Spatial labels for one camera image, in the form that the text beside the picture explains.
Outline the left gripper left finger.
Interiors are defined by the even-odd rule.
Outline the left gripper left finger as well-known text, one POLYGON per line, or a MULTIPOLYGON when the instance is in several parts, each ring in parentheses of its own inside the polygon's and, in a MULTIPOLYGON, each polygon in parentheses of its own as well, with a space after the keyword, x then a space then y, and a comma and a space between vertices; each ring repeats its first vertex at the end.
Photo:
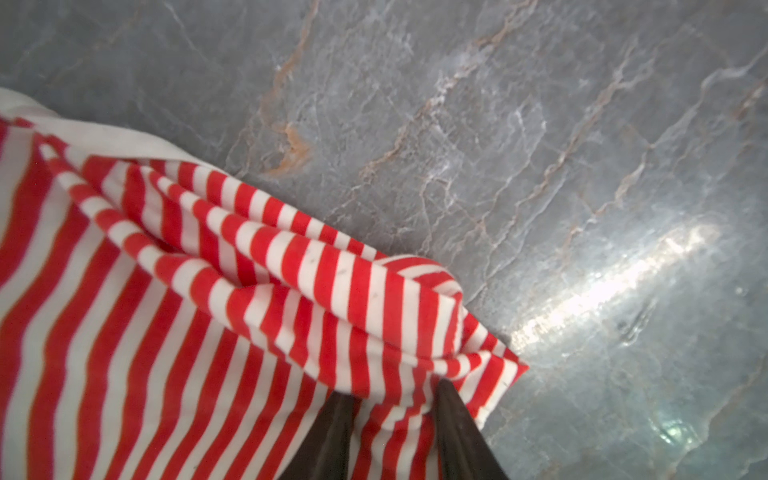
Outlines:
POLYGON ((320 409, 280 480, 336 479, 348 476, 355 400, 334 392, 320 409))

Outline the red white striped tank top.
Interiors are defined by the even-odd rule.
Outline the red white striped tank top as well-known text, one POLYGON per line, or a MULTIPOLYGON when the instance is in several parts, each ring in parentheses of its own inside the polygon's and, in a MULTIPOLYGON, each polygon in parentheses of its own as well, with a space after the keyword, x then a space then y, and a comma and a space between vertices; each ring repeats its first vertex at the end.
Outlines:
POLYGON ((526 367, 440 264, 143 132, 1 93, 1 475, 276 479, 333 393, 352 479, 441 476, 526 367))

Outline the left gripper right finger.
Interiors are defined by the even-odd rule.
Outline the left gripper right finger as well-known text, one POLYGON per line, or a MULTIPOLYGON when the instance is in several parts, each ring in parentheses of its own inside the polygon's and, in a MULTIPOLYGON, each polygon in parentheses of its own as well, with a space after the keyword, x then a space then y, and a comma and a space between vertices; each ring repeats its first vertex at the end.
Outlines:
POLYGON ((455 386, 438 382, 433 406, 440 478, 508 480, 455 386))

